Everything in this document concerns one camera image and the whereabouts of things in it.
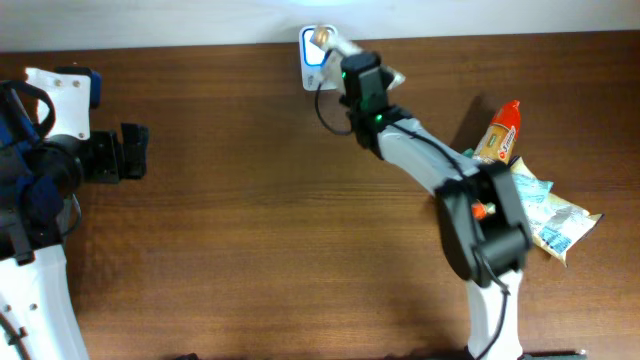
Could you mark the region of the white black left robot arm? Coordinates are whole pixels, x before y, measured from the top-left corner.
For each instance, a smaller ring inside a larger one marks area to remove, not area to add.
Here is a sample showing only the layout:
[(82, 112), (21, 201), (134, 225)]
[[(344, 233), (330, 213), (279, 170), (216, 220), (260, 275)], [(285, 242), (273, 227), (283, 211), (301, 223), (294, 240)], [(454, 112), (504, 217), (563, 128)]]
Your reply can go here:
[(25, 81), (1, 84), (1, 356), (86, 359), (73, 310), (65, 242), (79, 226), (84, 183), (140, 180), (148, 127), (56, 134), (56, 106)]

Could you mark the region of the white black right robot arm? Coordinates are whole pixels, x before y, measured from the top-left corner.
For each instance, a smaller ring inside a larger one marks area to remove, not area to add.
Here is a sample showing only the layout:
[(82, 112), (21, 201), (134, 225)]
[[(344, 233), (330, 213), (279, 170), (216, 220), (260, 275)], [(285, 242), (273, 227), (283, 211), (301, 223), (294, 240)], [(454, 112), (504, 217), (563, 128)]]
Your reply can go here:
[(434, 198), (444, 255), (466, 284), (471, 328), (463, 358), (527, 358), (518, 334), (518, 295), (533, 239), (509, 169), (452, 150), (390, 104), (391, 73), (377, 54), (346, 56), (337, 78), (358, 143)]

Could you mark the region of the orange brown pasta packet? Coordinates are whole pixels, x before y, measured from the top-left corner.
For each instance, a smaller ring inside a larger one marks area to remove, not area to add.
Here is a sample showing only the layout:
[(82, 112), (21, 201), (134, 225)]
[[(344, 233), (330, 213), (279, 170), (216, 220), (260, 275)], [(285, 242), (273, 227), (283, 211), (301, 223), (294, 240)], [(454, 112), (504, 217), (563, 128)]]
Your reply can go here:
[(520, 102), (512, 100), (503, 105), (492, 118), (487, 131), (472, 154), (483, 163), (508, 164), (521, 127)]

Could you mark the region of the teal snack packet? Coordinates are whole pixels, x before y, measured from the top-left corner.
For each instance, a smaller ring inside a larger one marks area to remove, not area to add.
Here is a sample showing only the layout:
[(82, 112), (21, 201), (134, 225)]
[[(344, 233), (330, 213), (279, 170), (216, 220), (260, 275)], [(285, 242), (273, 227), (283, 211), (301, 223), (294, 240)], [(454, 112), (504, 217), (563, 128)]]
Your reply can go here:
[(548, 201), (553, 183), (523, 174), (513, 174), (512, 178), (531, 231), (537, 233), (555, 214)]

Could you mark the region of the green Kleenex tissue pack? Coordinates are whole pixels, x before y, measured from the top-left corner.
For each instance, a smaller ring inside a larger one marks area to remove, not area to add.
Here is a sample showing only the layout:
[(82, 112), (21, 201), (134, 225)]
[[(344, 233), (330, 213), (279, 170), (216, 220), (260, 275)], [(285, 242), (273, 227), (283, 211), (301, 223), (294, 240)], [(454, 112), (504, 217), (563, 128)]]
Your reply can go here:
[(467, 158), (470, 158), (470, 159), (475, 159), (476, 158), (476, 156), (474, 154), (474, 150), (472, 148), (468, 148), (468, 149), (464, 150), (462, 152), (462, 155), (467, 157)]

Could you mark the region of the yellow blue chip bag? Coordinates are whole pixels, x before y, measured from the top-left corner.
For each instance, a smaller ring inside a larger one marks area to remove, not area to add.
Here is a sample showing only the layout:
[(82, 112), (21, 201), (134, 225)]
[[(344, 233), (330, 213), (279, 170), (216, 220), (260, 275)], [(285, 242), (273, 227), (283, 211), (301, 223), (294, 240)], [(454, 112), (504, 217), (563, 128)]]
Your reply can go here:
[[(522, 157), (513, 158), (509, 163), (509, 168), (512, 175), (523, 174), (543, 180), (533, 174)], [(552, 189), (548, 201), (555, 214), (537, 233), (531, 231), (533, 241), (538, 247), (567, 267), (568, 251), (579, 241), (588, 237), (604, 215), (591, 213), (585, 208), (555, 195)]]

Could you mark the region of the white cream tube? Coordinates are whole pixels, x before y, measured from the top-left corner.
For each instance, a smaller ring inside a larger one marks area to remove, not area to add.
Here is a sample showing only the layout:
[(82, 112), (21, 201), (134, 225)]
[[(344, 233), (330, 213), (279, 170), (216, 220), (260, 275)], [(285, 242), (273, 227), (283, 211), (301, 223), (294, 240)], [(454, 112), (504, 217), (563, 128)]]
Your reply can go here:
[(324, 25), (314, 28), (311, 43), (325, 53), (320, 70), (322, 82), (333, 85), (338, 92), (344, 94), (345, 85), (340, 63), (350, 56), (366, 53), (366, 50)]

